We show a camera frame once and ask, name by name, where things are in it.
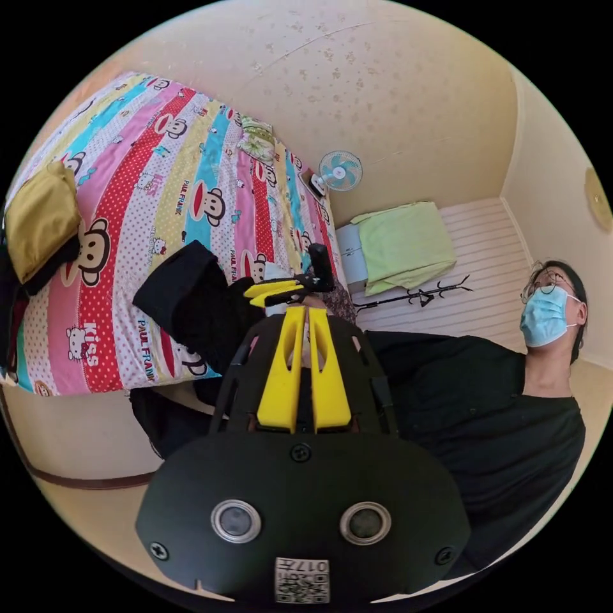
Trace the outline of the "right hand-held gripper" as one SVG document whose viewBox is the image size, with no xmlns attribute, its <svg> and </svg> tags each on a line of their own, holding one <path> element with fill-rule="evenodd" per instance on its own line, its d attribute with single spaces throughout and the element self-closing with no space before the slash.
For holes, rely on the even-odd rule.
<svg viewBox="0 0 613 613">
<path fill-rule="evenodd" d="M 252 306 L 271 308 L 277 305 L 301 303 L 319 289 L 320 279 L 312 275 L 297 275 L 292 278 L 270 280 L 251 285 L 244 295 Z"/>
</svg>

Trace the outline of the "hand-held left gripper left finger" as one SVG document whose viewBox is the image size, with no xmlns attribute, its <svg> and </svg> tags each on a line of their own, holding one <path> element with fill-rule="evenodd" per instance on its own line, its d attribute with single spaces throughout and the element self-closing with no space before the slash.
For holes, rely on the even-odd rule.
<svg viewBox="0 0 613 613">
<path fill-rule="evenodd" d="M 295 433 L 306 308 L 290 307 L 281 328 L 257 410 L 259 425 Z"/>
</svg>

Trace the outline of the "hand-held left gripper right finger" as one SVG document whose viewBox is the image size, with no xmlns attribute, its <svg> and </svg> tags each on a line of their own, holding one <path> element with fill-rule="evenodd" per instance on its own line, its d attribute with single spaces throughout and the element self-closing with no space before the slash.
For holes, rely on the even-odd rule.
<svg viewBox="0 0 613 613">
<path fill-rule="evenodd" d="M 351 422 L 351 410 L 327 311 L 309 308 L 308 323 L 315 430 L 346 428 Z"/>
</svg>

